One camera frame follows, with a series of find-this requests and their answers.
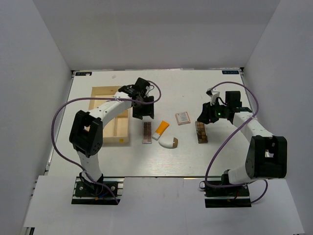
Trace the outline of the square pink compact box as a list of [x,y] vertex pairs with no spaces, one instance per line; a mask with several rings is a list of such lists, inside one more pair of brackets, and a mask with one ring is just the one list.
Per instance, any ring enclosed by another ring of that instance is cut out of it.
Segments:
[[188,112],[176,113],[175,117],[178,125],[185,125],[191,122]]

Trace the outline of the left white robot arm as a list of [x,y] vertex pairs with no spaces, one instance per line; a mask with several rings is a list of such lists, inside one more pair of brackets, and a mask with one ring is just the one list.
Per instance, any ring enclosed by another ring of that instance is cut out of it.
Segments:
[[98,152],[103,145],[103,129],[111,120],[130,108],[134,118],[154,118],[155,99],[149,92],[155,87],[151,81],[139,77],[134,84],[121,86],[100,106],[76,113],[69,141],[83,168],[79,178],[93,196],[100,195],[105,188],[98,160]]

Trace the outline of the pink eyeshadow palette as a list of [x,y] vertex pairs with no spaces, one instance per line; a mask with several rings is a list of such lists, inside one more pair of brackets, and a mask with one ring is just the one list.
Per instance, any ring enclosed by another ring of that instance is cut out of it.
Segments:
[[152,124],[149,121],[143,122],[143,144],[151,144],[152,143]]

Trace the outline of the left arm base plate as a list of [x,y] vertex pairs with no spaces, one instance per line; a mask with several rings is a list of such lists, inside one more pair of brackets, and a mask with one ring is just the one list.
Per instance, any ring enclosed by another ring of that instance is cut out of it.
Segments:
[[[123,178],[104,178],[103,182],[114,193],[118,202],[123,193]],[[92,190],[84,184],[79,177],[76,177],[71,203],[73,205],[113,205],[117,202],[107,188]]]

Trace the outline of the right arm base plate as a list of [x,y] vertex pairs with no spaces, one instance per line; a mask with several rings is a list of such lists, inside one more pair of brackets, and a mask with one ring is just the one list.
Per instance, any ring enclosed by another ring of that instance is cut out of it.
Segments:
[[212,188],[204,181],[199,184],[204,191],[206,208],[249,208],[251,207],[250,194],[247,186],[231,188]]

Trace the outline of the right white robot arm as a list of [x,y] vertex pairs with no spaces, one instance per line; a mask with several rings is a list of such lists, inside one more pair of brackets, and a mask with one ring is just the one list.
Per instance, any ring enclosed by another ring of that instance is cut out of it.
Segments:
[[220,93],[213,90],[206,92],[211,100],[203,104],[198,121],[204,124],[215,123],[220,119],[230,121],[237,129],[225,142],[241,132],[249,141],[245,163],[236,168],[226,170],[221,182],[214,185],[207,180],[210,188],[221,188],[226,195],[233,195],[239,187],[257,180],[283,179],[287,174],[287,140],[275,136],[263,127],[255,114],[244,107],[239,91],[225,93],[225,104],[219,103]]

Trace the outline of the brown eyeshadow palette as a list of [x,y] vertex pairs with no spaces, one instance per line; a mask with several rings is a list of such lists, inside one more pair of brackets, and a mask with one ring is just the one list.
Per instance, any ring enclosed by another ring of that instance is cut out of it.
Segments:
[[205,125],[202,122],[195,122],[198,143],[208,143]]

